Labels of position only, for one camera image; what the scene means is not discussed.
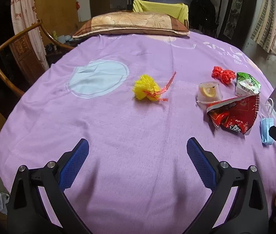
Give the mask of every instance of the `lemon slice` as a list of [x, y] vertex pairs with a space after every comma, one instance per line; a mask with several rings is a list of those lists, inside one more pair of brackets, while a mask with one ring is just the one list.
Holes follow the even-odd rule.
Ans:
[[215, 97], [216, 96], [216, 88], [215, 87], [201, 87], [200, 92], [205, 97]]

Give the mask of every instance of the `red string bundle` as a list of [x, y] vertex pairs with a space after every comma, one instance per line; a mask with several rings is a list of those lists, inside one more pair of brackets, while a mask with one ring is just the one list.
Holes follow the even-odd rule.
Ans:
[[235, 79], [235, 73], [232, 70], [223, 70], [221, 67], [215, 66], [212, 71], [212, 77], [219, 79], [224, 85], [228, 85], [231, 79]]

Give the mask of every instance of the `blue face mask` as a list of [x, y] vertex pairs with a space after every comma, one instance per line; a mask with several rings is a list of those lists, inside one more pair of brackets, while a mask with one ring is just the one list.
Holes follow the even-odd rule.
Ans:
[[272, 145], [273, 138], [269, 135], [269, 129], [273, 126], [273, 118], [263, 118], [260, 120], [260, 132], [262, 134], [262, 143]]
[[270, 118], [270, 115], [273, 110], [273, 100], [271, 98], [269, 98], [268, 100], [271, 100], [271, 105], [268, 103], [264, 106], [268, 107], [267, 112], [268, 112], [269, 118], [266, 118], [266, 116], [263, 114], [261, 110], [263, 118], [260, 120], [260, 133], [262, 136], [262, 143], [264, 145], [272, 145], [274, 142], [273, 138], [271, 138], [269, 135], [269, 129], [273, 126], [273, 118]]

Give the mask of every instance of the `black backpack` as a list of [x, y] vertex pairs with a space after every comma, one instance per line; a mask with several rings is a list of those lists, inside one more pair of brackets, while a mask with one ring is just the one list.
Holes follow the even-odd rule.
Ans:
[[214, 31], [217, 29], [216, 11], [211, 0], [192, 0], [189, 6], [189, 26]]

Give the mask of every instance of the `yellow-green garment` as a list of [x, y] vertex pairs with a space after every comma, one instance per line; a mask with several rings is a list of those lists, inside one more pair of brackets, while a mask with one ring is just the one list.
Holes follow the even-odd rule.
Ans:
[[168, 14], [174, 18], [177, 18], [183, 24], [185, 19], [188, 21], [188, 6], [183, 3], [169, 4], [134, 0], [133, 11], [148, 11]]

